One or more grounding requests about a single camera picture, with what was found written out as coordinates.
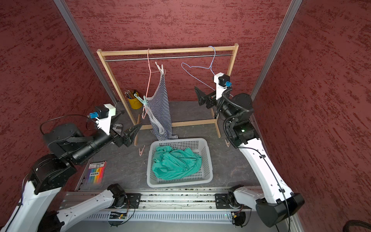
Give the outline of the pink wire hanger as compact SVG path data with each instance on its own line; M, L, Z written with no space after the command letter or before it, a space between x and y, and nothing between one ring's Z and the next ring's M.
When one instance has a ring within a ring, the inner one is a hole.
M148 64L148 69L149 69L149 77L148 77L148 82L147 82L146 94L144 95L144 98L143 98L143 100L145 100L146 103L144 104L144 107L143 107L142 119L145 119L146 114L147 114L146 113L147 96L148 96L149 86L150 86L151 76L152 76L152 70L151 70L151 65L150 65L150 60L149 60L149 51L150 51L150 49L148 48L147 49L147 64Z

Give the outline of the green tank top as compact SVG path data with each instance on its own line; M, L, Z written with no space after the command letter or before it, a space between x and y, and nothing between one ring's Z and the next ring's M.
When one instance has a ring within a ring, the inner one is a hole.
M156 147L152 160L153 173L166 181L186 178L197 173L202 166L202 157L190 148L181 150L170 146Z

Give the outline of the light blue wire hanger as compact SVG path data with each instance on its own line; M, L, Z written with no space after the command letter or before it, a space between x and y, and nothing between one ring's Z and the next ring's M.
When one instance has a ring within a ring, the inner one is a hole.
M213 63L214 63L214 59L216 57L216 49L213 47L213 46L209 46L209 48L212 48L213 51L214 51L214 55L213 55L213 58L210 62L210 65L208 67L202 67L202 66L190 66L184 62L181 63L181 68L188 74L190 75L191 77L193 77L194 79L196 79L197 81L201 82L202 84L204 84L205 86L207 86L208 88L212 89L212 90L215 90L213 87L211 87L210 85L206 84L205 82L201 81L200 79L198 79L197 77L195 77L194 75L192 75L184 66L188 67L189 69L193 69L193 68L197 68L197 69L203 69L203 70L209 70L213 76L215 76L215 73L213 71Z

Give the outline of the striped tank top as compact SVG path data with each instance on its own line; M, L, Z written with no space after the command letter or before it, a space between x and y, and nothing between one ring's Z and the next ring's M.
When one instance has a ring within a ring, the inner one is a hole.
M146 99L145 112L152 125L152 133L159 141L176 140L173 134L165 72L160 71L160 80L154 95Z

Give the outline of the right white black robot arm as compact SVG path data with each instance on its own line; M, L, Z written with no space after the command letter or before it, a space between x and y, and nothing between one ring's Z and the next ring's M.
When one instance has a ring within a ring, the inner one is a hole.
M270 228L297 213L305 200L301 194L292 191L269 159L250 121L254 113L250 95L240 93L231 97L231 90L225 88L221 98L217 99L216 92L205 94L195 88L200 106L215 106L215 114L224 116L223 131L228 142L246 158L262 189L262 193L258 193L242 185L235 186L231 188L232 202L255 210Z

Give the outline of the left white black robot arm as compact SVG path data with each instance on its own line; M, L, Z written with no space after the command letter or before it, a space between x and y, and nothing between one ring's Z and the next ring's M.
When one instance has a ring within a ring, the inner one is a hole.
M3 232L65 232L88 216L109 207L128 206L128 198L119 184L112 184L100 194L80 204L57 212L48 212L55 196L76 172L76 166L88 161L110 143L129 147L141 124L122 134L112 128L98 129L85 137L75 124L55 127L43 135L50 154L33 165L28 181L22 186L22 196Z

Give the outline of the white clothespin top striped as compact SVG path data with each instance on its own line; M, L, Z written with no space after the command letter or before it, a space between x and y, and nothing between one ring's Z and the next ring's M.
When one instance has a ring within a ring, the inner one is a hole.
M155 65L157 66L158 71L160 72L161 75L165 74L165 69L163 65L159 65L157 62L155 62Z

